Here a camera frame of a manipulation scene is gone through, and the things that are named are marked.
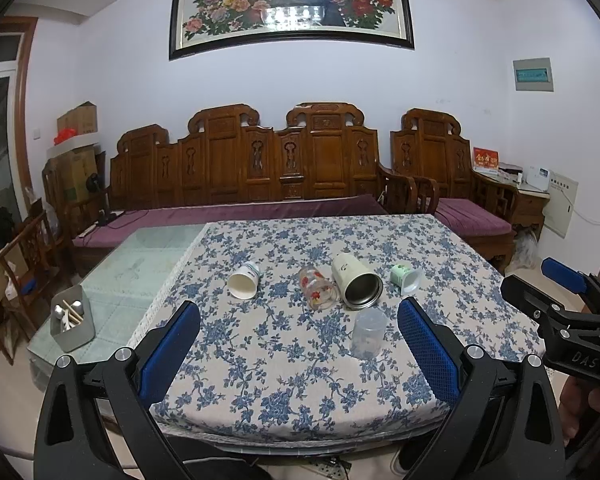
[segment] gray storage box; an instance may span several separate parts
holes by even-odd
[[[65,300],[68,304],[72,304],[76,300],[81,301],[82,307],[84,308],[82,323],[76,325],[71,330],[65,330],[64,332],[60,325],[61,321],[54,316],[54,307],[57,304],[64,306],[62,300]],[[74,285],[54,296],[53,301],[51,302],[51,319],[49,325],[51,328],[51,335],[64,352],[71,352],[72,350],[87,344],[95,337],[96,331],[93,326],[93,317],[91,316],[91,305],[89,304],[89,298],[85,295],[81,285]]]

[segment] transparent cup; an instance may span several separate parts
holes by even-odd
[[[388,319],[381,310],[377,308],[361,310],[353,325],[351,355],[362,360],[376,357],[382,349],[387,323]]]
[[[300,288],[312,310],[332,307],[338,299],[338,291],[314,266],[306,266],[298,272]]]

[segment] blue floral tablecloth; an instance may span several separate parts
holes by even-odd
[[[374,360],[349,355],[356,312],[309,310],[298,270],[350,251],[384,278],[376,308],[387,315]],[[264,273],[256,298],[229,295],[229,275],[247,260]],[[144,324],[161,326],[184,300],[202,314],[200,334],[166,398],[151,412],[163,431],[196,433],[226,446],[309,449],[401,438],[445,416],[395,318],[392,265],[424,271],[414,296],[436,323],[491,356],[543,352],[535,324],[500,295],[502,277],[433,216],[368,216],[210,224],[189,250],[166,300]]]

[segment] framed picture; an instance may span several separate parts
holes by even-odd
[[[257,41],[352,40],[413,48],[408,0],[173,0],[170,59]]]

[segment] wooden sofa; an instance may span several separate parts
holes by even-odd
[[[434,179],[437,187],[418,191],[420,209],[504,272],[513,255],[511,212],[518,193],[514,186],[489,185],[473,172],[469,141],[460,133],[452,115],[414,108],[402,116],[400,131],[391,133],[392,165],[405,176]],[[419,188],[422,182],[418,179]]]
[[[127,132],[110,162],[106,194],[111,208],[185,208],[174,214],[188,215],[180,221],[191,223],[416,212],[414,178],[382,167],[378,133],[364,126],[355,106],[303,103],[289,111],[282,131],[259,123],[256,110],[238,104],[199,111],[189,121],[189,135],[174,143],[157,124]],[[73,238],[94,221],[93,204],[105,199],[100,193],[67,206],[64,222]],[[286,206],[314,199],[322,202]],[[236,206],[216,207],[224,204]],[[147,215],[143,221],[151,218]],[[113,248],[89,246],[85,240],[90,236],[74,240],[81,270],[92,268]]]

